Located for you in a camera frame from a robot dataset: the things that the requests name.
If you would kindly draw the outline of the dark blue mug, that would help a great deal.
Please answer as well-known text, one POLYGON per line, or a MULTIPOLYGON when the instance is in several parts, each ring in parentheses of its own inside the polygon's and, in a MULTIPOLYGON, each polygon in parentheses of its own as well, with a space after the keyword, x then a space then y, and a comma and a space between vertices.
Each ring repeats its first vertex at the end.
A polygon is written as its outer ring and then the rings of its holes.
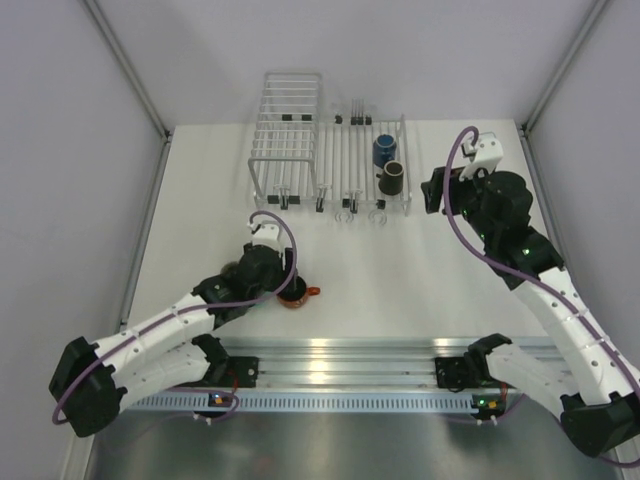
POLYGON ((373 164, 383 169, 384 166, 395 159, 396 154, 396 140, 395 137, 390 134, 378 135, 372 144, 372 162, 373 164))

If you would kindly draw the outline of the brown mug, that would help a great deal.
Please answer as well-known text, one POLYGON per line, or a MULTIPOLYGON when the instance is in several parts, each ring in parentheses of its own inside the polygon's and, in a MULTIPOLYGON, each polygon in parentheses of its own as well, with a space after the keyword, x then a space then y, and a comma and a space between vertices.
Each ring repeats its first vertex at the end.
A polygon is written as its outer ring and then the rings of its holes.
POLYGON ((404 174, 405 169, 400 162, 388 161, 377 174, 379 190, 384 195, 399 195, 403 191, 404 174))

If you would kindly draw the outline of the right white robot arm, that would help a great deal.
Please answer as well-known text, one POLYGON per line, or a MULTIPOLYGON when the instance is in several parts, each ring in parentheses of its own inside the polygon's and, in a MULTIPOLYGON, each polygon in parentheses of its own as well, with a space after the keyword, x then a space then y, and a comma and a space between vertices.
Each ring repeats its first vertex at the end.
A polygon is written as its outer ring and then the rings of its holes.
POLYGON ((639 371, 615 348, 580 300, 564 261, 530 224, 533 195, 509 171, 436 168, 422 183, 427 213, 461 216, 478 235, 487 263, 534 315, 568 370, 555 370, 502 334, 464 354, 478 385, 506 383, 547 410, 584 455, 598 457, 639 435, 639 371))

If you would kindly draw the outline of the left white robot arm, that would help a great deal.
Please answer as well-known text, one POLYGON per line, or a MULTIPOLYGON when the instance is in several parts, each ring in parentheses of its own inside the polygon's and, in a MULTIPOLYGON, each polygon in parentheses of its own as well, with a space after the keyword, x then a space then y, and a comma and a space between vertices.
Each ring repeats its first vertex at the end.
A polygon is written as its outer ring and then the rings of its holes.
POLYGON ((111 336, 79 336, 61 352, 48 385, 54 425, 92 436, 129 406, 185 384, 220 384, 229 355, 213 333, 273 298, 306 294, 298 249, 250 242, 240 259, 200 281, 159 314, 111 336))

